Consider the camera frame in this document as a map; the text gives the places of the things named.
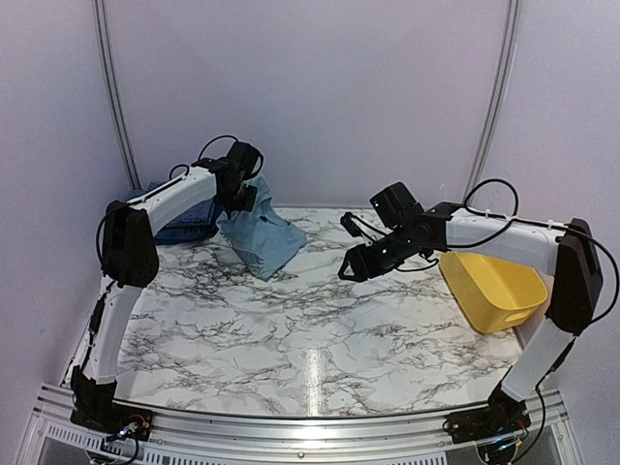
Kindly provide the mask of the blue plaid button shirt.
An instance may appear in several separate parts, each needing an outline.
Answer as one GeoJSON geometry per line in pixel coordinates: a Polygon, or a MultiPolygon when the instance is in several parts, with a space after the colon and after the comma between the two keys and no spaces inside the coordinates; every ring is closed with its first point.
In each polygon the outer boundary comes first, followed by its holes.
{"type": "MultiPolygon", "coordinates": [[[[129,202],[134,198],[144,196],[145,194],[150,193],[151,191],[161,187],[163,184],[165,184],[165,181],[150,182],[146,189],[137,189],[130,191],[125,196],[124,201],[129,202]]],[[[177,215],[175,218],[165,224],[165,227],[169,228],[181,225],[209,225],[211,210],[214,203],[215,202],[213,201],[213,199],[202,201],[187,209],[183,213],[177,215]]]]}

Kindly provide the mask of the light blue garment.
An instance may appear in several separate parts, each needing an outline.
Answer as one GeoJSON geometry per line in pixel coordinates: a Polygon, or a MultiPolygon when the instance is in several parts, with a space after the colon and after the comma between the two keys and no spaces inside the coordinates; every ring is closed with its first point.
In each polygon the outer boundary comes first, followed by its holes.
{"type": "Polygon", "coordinates": [[[217,228],[249,271],[267,281],[306,245],[307,237],[274,210],[270,188],[259,177],[252,211],[222,213],[217,228]]]}

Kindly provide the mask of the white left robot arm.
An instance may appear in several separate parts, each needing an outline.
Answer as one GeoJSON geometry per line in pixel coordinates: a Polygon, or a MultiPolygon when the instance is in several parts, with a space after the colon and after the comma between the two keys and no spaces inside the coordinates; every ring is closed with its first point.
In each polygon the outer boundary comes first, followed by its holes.
{"type": "Polygon", "coordinates": [[[236,140],[225,156],[200,156],[185,172],[150,192],[108,205],[96,232],[100,296],[89,322],[86,354],[70,382],[73,423],[112,431],[133,419],[150,420],[149,413],[126,409],[114,397],[117,361],[130,315],[159,271],[155,236],[201,202],[212,201],[227,213],[251,210],[257,190],[248,182],[263,165],[264,155],[256,147],[236,140]]]}

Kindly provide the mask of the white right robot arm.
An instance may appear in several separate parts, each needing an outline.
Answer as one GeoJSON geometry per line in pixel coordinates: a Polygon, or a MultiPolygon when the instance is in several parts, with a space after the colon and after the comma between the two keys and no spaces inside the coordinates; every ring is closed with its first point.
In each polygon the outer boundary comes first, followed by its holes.
{"type": "Polygon", "coordinates": [[[378,230],[351,212],[340,223],[363,243],[349,249],[338,276],[364,282],[420,256],[439,266],[465,319],[480,334],[525,323],[543,308],[523,352],[493,389],[480,426],[499,434],[524,409],[526,397],[562,363],[576,339],[600,320],[595,310],[604,277],[599,256],[608,250],[586,221],[528,220],[482,211],[467,201],[424,208],[397,182],[370,201],[378,230]]]}

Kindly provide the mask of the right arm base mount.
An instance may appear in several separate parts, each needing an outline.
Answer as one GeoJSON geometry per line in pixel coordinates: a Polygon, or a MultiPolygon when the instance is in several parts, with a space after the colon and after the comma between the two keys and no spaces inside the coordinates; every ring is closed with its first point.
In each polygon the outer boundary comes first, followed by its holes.
{"type": "Polygon", "coordinates": [[[442,428],[454,444],[462,444],[524,431],[530,425],[531,420],[526,411],[520,411],[509,418],[503,412],[483,407],[448,414],[442,428]]]}

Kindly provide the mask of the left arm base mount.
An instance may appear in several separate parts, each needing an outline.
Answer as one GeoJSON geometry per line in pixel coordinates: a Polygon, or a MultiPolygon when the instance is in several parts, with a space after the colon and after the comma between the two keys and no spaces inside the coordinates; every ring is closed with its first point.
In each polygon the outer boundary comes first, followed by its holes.
{"type": "Polygon", "coordinates": [[[111,411],[104,414],[102,418],[94,418],[84,411],[73,410],[70,420],[73,424],[106,433],[108,441],[129,435],[139,441],[147,441],[153,427],[154,412],[113,404],[111,411]]]}

